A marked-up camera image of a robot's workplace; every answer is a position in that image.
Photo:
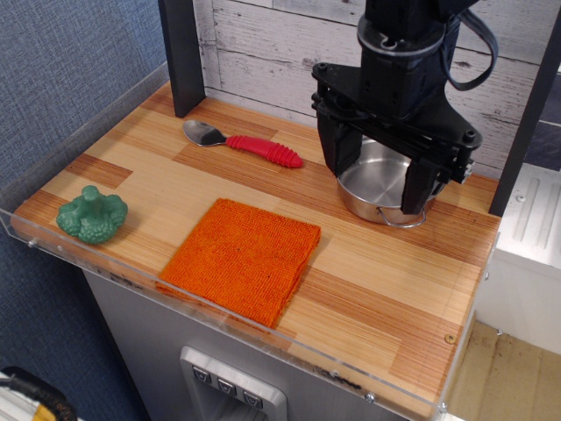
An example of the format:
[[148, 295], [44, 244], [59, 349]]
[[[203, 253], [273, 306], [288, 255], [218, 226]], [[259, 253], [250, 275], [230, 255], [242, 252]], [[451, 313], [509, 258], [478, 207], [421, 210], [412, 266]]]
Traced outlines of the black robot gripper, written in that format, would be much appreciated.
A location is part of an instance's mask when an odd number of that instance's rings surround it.
[[317, 63], [312, 107], [332, 174], [339, 177], [356, 161], [368, 137], [412, 160], [402, 193], [405, 215], [419, 214], [443, 183], [464, 182], [482, 136], [450, 105], [445, 86], [471, 90], [480, 80], [455, 81], [452, 57], [447, 46], [417, 55], [366, 49], [358, 67]]

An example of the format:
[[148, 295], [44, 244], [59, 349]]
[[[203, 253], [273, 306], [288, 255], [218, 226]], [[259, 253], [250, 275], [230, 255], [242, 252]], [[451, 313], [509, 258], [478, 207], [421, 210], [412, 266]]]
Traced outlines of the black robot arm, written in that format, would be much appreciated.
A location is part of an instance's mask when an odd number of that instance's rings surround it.
[[421, 211], [470, 173], [481, 134], [449, 103], [445, 86], [469, 1], [368, 1], [358, 67], [318, 63], [312, 107], [325, 163], [340, 176], [364, 137], [410, 159], [401, 210]]

